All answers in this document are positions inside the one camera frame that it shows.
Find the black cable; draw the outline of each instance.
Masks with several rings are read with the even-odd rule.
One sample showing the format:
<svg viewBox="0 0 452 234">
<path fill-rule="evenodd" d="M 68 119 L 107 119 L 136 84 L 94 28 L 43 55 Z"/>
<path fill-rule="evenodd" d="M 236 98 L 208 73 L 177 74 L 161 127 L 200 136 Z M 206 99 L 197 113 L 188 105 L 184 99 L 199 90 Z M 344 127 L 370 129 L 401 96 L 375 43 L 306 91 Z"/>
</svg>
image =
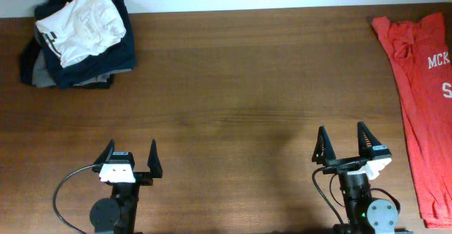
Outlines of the black cable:
<svg viewBox="0 0 452 234">
<path fill-rule="evenodd" d="M 314 186 L 317 188 L 317 191 L 319 191 L 319 194 L 323 197 L 323 199 L 325 199 L 327 205 L 330 206 L 331 210 L 333 210 L 334 214 L 338 217 L 339 222 L 341 225 L 344 225 L 344 221 L 342 221 L 342 218 L 340 217 L 338 211 L 334 208 L 334 206 L 330 203 L 330 201 L 328 200 L 328 198 L 325 196 L 325 194 L 322 192 L 322 190 L 320 189 L 319 185 L 317 184 L 316 181 L 316 174 L 318 172 L 321 172 L 322 170 L 325 170 L 326 168 L 329 167 L 322 167 L 322 168 L 318 168 L 316 169 L 313 173 L 312 173 L 312 182 L 314 183 Z"/>
<path fill-rule="evenodd" d="M 334 178 L 335 176 L 337 176 L 337 175 L 338 175 L 337 173 L 334 174 L 334 175 L 331 177 L 331 179 L 330 179 L 330 194 L 331 194 L 332 198 L 334 199 L 334 201 L 336 201 L 336 203 L 337 203 L 339 206 L 345 207 L 344 205 L 342 205 L 342 204 L 334 197 L 333 190 L 331 189 L 331 185 L 333 184 L 333 178 Z"/>
<path fill-rule="evenodd" d="M 400 202 L 396 198 L 394 198 L 394 196 L 392 196 L 389 192 L 383 190 L 382 188 L 371 188 L 370 190 L 379 191 L 386 194 L 386 196 L 388 196 L 394 202 L 395 207 L 397 208 L 397 212 L 400 213 Z"/>
<path fill-rule="evenodd" d="M 58 209 L 57 209 L 57 194 L 58 194 L 58 190 L 59 190 L 59 189 L 61 188 L 61 186 L 65 183 L 65 181 L 67 181 L 67 180 L 68 180 L 69 178 L 71 178 L 73 175 L 75 175 L 75 174 L 77 174 L 77 173 L 79 173 L 79 172 L 81 172 L 81 171 L 84 171 L 84 170 L 86 170 L 86 169 L 89 169 L 89 168 L 92 168 L 92 167 L 96 167 L 96 166 L 99 166 L 99 165 L 94 164 L 94 165 L 85 166 L 85 167 L 83 167 L 83 168 L 81 168 L 81 169 L 78 169 L 78 170 L 72 172 L 71 174 L 69 174 L 67 177 L 65 177 L 65 178 L 58 184 L 58 186 L 57 186 L 56 189 L 55 189 L 54 196 L 52 197 L 52 203 L 53 203 L 53 206 L 54 206 L 54 212 L 55 212 L 56 216 L 58 216 L 58 218 L 59 218 L 64 224 L 66 224 L 69 228 L 71 228 L 71 229 L 77 231 L 77 232 L 80 233 L 80 234 L 86 234 L 86 232 L 84 232 L 84 231 L 78 229 L 77 227 L 73 226 L 72 224 L 70 224 L 70 223 L 69 223 L 68 221 L 66 221 L 66 219 L 64 219 L 63 216 L 61 216 L 61 214 L 59 213 L 59 211 L 58 211 Z"/>
</svg>

